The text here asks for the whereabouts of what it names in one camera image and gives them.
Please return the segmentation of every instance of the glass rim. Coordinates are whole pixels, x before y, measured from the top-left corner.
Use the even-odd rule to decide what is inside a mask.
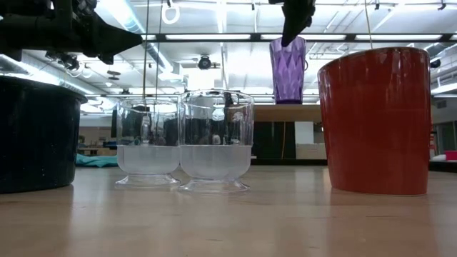
[[[139,103],[139,104],[144,104],[146,102],[146,105],[148,103],[155,103],[155,104],[161,104],[161,105],[175,106],[176,107],[175,111],[161,111],[159,113],[163,113],[163,114],[177,114],[178,113],[178,106],[176,105],[176,103],[173,102],[173,101],[167,101],[167,100],[142,99],[142,98],[124,99],[124,100],[118,102],[118,105],[120,107],[124,108],[124,109],[128,109],[128,110],[136,112],[138,114],[154,114],[154,113],[157,113],[157,111],[140,111],[140,110],[133,109],[133,107],[127,107],[127,106],[123,105],[123,104],[130,103],[130,102]]]
[[[207,107],[207,106],[199,106],[196,104],[190,104],[189,102],[182,101],[182,99],[185,98],[184,96],[187,94],[197,94],[197,93],[210,92],[210,91],[219,92],[219,93],[238,94],[238,95],[246,97],[246,99],[248,99],[249,102],[244,103],[244,104],[236,104],[234,106],[229,106],[229,107],[215,107],[215,106]],[[248,94],[237,92],[237,91],[223,90],[223,89],[205,89],[205,90],[195,90],[195,91],[184,92],[179,95],[178,100],[180,103],[186,104],[187,106],[192,106],[192,107],[201,108],[201,109],[242,109],[242,108],[246,108],[247,106],[253,106],[255,104],[254,97],[252,97]]]

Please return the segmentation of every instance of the table surface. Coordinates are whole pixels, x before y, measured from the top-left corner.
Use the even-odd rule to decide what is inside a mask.
[[[189,178],[175,172],[182,181]],[[324,167],[254,166],[242,196],[118,190],[118,168],[0,195],[0,256],[456,256],[457,174],[427,196],[332,189]]]

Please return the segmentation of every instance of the pink object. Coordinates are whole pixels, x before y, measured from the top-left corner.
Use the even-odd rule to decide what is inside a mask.
[[[447,161],[457,161],[457,151],[445,151]]]

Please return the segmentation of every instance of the ceiling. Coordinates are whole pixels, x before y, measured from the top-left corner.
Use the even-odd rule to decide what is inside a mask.
[[[96,9],[97,13],[108,24],[124,28],[119,23],[119,15],[123,15],[124,0],[101,0]],[[227,0],[219,4],[219,0],[175,0],[172,6],[179,8],[179,18],[173,24],[166,24],[161,18],[162,1],[150,1],[149,24],[146,25],[147,1],[125,0],[129,2],[137,20],[150,34],[193,34],[193,33],[281,33],[283,14],[280,5],[269,5],[268,0]],[[375,10],[374,1],[368,3],[368,17],[372,33],[455,33],[457,23],[457,0],[445,1],[448,6],[439,11],[441,1],[434,0],[390,0],[379,1],[381,8]],[[306,33],[368,33],[363,0],[316,0],[316,13],[313,24]],[[172,20],[175,10],[166,10],[166,18]],[[374,48],[385,46],[414,46],[426,48],[429,44],[379,43]],[[147,93],[155,92],[158,85],[159,94],[174,94],[184,91],[182,77],[192,74],[214,78],[216,88],[242,90],[248,94],[272,94],[271,65],[268,43],[156,43],[156,47],[174,67],[172,80],[157,74],[155,61],[146,55],[146,87]],[[317,71],[332,59],[346,54],[370,49],[370,44],[357,43],[317,43],[307,45],[306,60],[308,69],[305,72],[305,94],[318,94]],[[43,51],[25,51],[34,58],[43,61]],[[449,51],[442,60],[441,71],[454,67],[457,63],[455,51]],[[208,55],[212,62],[222,63],[226,86],[223,83],[223,69],[210,69],[199,73],[196,60],[201,55]],[[90,59],[83,55],[79,61],[90,69],[79,71],[74,76],[91,86],[95,86],[98,94],[118,94],[123,89],[131,93],[141,93],[144,74],[144,47],[136,46],[120,53],[115,58],[115,64],[108,66],[98,59]],[[56,69],[63,71],[56,63],[50,63]],[[109,82],[107,71],[121,72],[118,81]],[[306,99],[316,103],[317,98]]]

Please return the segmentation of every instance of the cup base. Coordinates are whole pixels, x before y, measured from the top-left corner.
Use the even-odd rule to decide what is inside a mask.
[[[188,183],[179,186],[183,193],[233,194],[249,191],[249,186],[239,178],[192,178]]]
[[[165,174],[130,174],[116,182],[117,188],[155,188],[178,186],[180,181],[170,173]]]

